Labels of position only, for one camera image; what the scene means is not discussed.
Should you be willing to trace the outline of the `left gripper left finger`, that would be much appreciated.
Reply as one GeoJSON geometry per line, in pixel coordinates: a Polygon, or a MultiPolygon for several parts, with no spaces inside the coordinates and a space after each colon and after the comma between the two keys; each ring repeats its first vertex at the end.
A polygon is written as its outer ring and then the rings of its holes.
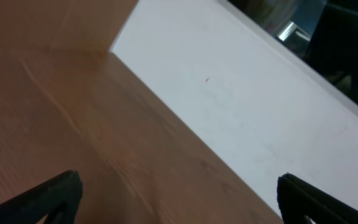
{"type": "Polygon", "coordinates": [[[0,204],[0,223],[73,224],[83,195],[79,173],[67,170],[0,204]]]}

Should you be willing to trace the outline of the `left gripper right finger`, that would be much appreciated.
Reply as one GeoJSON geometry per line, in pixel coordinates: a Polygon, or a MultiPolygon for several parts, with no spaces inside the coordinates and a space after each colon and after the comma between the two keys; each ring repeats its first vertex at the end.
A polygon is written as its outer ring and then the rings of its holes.
{"type": "Polygon", "coordinates": [[[277,202],[284,224],[358,224],[358,210],[293,174],[278,178],[277,202]]]}

